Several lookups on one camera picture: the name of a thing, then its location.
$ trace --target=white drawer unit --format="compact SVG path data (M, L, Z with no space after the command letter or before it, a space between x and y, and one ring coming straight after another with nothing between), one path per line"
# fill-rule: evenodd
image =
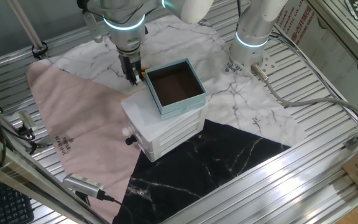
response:
M203 130L208 104L184 114L161 119L148 90L142 90L121 102L128 127L123 134L128 144L135 142L154 162Z

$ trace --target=cloth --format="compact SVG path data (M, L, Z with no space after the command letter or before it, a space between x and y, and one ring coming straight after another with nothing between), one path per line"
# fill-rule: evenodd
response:
M157 224L247 170L289 149L277 142L206 120L203 130L163 159L141 153L122 204L136 224ZM128 223L121 209L112 224Z
M27 69L31 92L66 173L103 183L122 201L140 149L127 146L119 99L124 95L41 62ZM120 206L89 198L91 208L111 222Z
M142 66L188 58L208 94L207 119L287 146L306 137L263 83L230 61L226 43L207 21L189 25L169 16L149 22L147 28L149 33L140 49ZM274 43L267 43L267 48ZM122 72L115 45L107 37L100 44L81 44L51 61L53 66L114 90L132 93L134 89Z

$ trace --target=metal slatted floor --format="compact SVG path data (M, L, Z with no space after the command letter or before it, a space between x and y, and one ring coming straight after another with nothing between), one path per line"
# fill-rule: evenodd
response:
M166 15L169 15L166 10L159 9L151 13L147 20ZM235 1L215 1L206 18L226 42L234 38L238 20ZM53 57L91 40L87 28L74 30L47 41L50 49L48 54ZM278 71L269 75L269 79L278 94L286 100L330 96L317 76L286 47L273 44L267 52L278 66ZM34 61L30 48L0 57L0 105L4 108L4 116L17 127L21 125L18 111L27 110L31 114L40 128L36 132L37 142L49 145L47 150L34 157L57 179L62 180L65 172L25 77L26 67ZM308 134L302 144L249 170L191 205L191 209L175 215L169 222L236 223L234 220L237 220L250 223L272 222L277 218L296 222L313 221L307 217L316 220L330 217L334 220L358 204L358 188L338 163L351 154L343 153L341 143L357 128L357 123L343 108L330 103L287 110ZM288 188L293 186L296 189L288 192ZM32 207L35 209L33 223L71 222L35 200L32 201Z
M331 96L287 47L273 44L266 52L278 67L269 80L284 99L305 101ZM358 124L332 103L287 111L305 129L305 140L164 223L329 223L358 204L358 187L341 168L357 152L344 149L343 142Z

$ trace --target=blue led ring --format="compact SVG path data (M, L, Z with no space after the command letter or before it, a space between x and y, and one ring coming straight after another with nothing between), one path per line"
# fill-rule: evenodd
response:
M145 15L143 15L142 19L135 25L133 26L129 26L129 27L118 27L115 25L112 25L109 21L107 21L106 18L103 17L104 22L111 28L116 29L116 30L131 30L131 29L135 29L136 27L140 26L143 21L144 21Z
M263 45L265 45L267 43L268 40L266 40L266 42L264 42L263 44L259 44L259 45L252 45L252 44L247 44L245 43L244 41L240 40L240 37L238 35L238 33L236 32L236 37L237 37L237 40L239 40L240 43L242 43L243 45L247 46L247 47L261 47Z

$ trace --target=black marble cloth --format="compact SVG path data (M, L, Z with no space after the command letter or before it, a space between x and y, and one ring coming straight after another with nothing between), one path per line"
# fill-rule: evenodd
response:
M156 162L141 153L122 201L134 223L160 223L288 146L206 120L204 129ZM129 223L121 208L113 224Z

